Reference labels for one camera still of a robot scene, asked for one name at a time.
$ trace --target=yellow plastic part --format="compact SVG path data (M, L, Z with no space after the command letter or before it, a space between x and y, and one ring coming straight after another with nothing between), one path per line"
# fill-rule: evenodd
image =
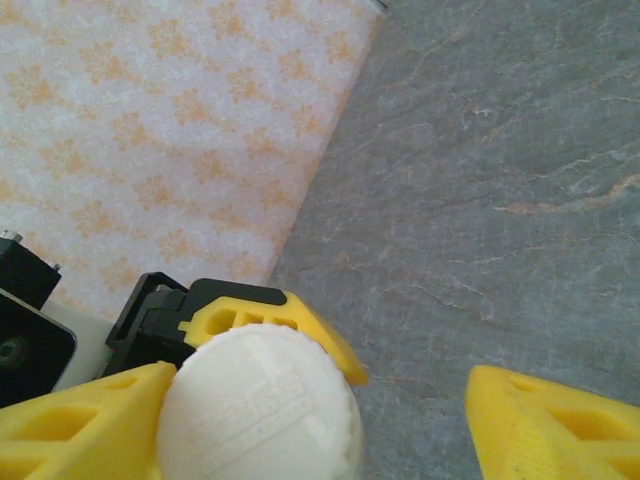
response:
M640 408L497 367L471 372L485 480L638 480Z
M146 365L0 410L2 480L159 480L155 434L175 367Z
M214 335L230 328L251 323L283 325L305 333L318 342L333 357L338 368L351 385L366 385L367 371L351 346L328 323L305 305L296 295L285 292L284 305L220 297L198 310L190 322L181 322L178 330L186 332L184 341L199 347Z

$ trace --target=black plastic part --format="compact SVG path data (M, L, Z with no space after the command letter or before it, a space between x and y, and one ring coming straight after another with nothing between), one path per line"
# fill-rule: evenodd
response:
M40 310L60 274L15 240L0 238L0 288Z
M180 368L195 349L184 343L181 322L220 297L284 305L275 288L202 278L189 290L164 273L143 275L107 338L113 356L102 376L163 360Z
M0 295L0 408L49 393L75 348L71 331Z

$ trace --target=white paper with orange pattern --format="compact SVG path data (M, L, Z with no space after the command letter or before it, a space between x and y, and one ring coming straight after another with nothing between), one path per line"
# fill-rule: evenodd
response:
M0 0L0 227L115 318L162 270L266 281L374 0Z

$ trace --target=stone surface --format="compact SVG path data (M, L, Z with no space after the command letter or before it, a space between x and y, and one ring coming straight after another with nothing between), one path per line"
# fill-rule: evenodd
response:
M396 0L272 284L368 365L367 479L479 479L476 364L640 402L640 4Z

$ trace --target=metal screw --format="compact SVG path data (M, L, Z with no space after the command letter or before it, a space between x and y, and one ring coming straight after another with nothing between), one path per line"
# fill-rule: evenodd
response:
M5 230L0 235L0 238L7 238L9 240L13 240L16 243L20 243L22 241L22 235L18 232L14 232L13 230Z

